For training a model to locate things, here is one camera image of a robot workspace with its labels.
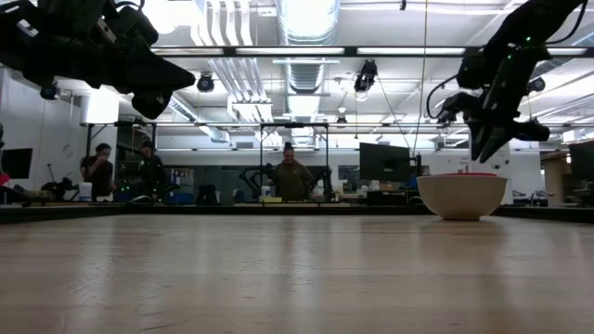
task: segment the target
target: man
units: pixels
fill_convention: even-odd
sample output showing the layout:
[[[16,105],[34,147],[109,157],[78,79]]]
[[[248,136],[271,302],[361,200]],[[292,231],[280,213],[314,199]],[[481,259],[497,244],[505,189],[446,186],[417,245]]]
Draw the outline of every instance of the man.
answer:
[[[276,175],[277,196],[281,197],[283,201],[309,199],[309,183],[313,176],[305,166],[295,159],[295,149],[291,143],[285,144],[283,161],[277,166]]]
[[[81,162],[81,175],[85,182],[93,184],[93,201],[110,200],[111,191],[116,188],[113,182],[113,165],[108,161],[111,146],[102,143],[95,148],[95,156],[84,158]]]
[[[153,144],[149,140],[140,146],[140,154],[144,162],[140,166],[140,178],[145,183],[147,193],[152,195],[153,200],[157,200],[162,190],[167,186],[163,162],[159,156],[154,154]]]

